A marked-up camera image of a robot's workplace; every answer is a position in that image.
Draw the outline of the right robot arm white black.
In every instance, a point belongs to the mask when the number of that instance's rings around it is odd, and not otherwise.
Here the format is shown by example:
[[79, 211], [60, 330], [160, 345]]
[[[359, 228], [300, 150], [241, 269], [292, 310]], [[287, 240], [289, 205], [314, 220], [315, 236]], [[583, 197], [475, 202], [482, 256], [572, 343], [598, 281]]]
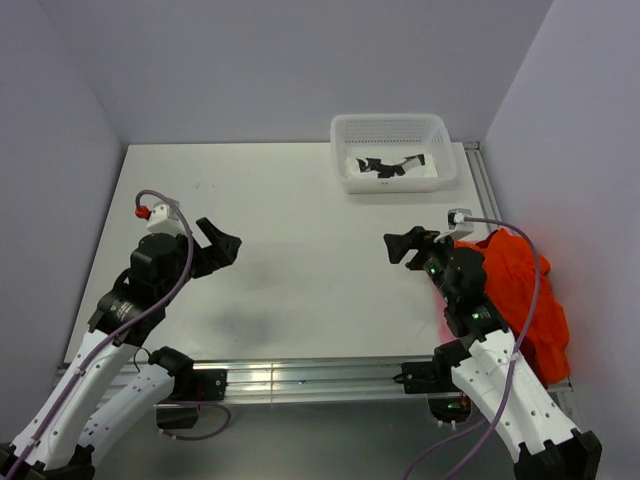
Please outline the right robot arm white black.
[[423, 271], [439, 291], [454, 340], [432, 360], [402, 365], [408, 394], [459, 390], [497, 432], [519, 479], [593, 479], [602, 446], [561, 410], [547, 388], [569, 375], [568, 327], [550, 289], [550, 266], [524, 232], [505, 222], [485, 240], [465, 241], [476, 218], [449, 231], [415, 226], [383, 239], [391, 263]]

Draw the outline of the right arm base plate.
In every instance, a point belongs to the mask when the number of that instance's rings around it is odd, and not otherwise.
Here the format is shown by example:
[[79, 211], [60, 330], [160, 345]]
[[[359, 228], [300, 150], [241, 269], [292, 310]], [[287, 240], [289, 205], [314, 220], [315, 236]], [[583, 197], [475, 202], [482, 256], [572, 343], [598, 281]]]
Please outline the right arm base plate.
[[450, 390], [449, 380], [436, 360], [404, 362], [400, 372], [393, 377], [405, 394], [446, 393]]

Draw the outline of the white plastic basket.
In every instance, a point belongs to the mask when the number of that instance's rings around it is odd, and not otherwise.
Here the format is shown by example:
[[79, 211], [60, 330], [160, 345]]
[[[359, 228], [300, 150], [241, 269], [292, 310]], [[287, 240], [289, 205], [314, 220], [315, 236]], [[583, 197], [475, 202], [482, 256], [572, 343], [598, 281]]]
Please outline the white plastic basket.
[[[426, 193], [451, 187], [457, 161], [444, 121], [435, 114], [349, 114], [334, 117], [330, 128], [336, 177], [348, 194]], [[431, 154], [437, 178], [353, 178], [348, 157], [405, 157]]]

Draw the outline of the white t shirt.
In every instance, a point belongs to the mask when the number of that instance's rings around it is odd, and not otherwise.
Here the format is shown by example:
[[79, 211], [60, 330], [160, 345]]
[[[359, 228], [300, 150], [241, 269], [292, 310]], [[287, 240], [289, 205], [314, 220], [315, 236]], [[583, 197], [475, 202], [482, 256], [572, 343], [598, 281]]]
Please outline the white t shirt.
[[431, 154], [405, 157], [348, 157], [346, 175], [353, 178], [437, 178], [438, 172]]

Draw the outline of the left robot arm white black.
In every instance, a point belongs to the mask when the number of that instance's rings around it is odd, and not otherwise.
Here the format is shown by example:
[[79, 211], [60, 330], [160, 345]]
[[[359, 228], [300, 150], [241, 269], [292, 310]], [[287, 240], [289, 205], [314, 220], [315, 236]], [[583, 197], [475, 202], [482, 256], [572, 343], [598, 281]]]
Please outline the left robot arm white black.
[[91, 479], [107, 451], [158, 403], [193, 411], [218, 406], [226, 373], [198, 372], [193, 360], [170, 347], [147, 364], [110, 400], [103, 398], [135, 357], [166, 308], [191, 279], [232, 265], [240, 238], [196, 222], [209, 244], [201, 247], [189, 228], [151, 223], [130, 256], [130, 265], [98, 302], [74, 360], [41, 410], [12, 441], [1, 446], [7, 479]]

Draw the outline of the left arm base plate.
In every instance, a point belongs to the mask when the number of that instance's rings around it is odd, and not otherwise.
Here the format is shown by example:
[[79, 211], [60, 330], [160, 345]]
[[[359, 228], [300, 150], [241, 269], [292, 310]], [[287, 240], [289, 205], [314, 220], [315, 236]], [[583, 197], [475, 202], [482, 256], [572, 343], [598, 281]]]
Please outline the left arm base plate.
[[222, 401], [227, 387], [224, 369], [196, 369], [175, 377], [172, 401]]

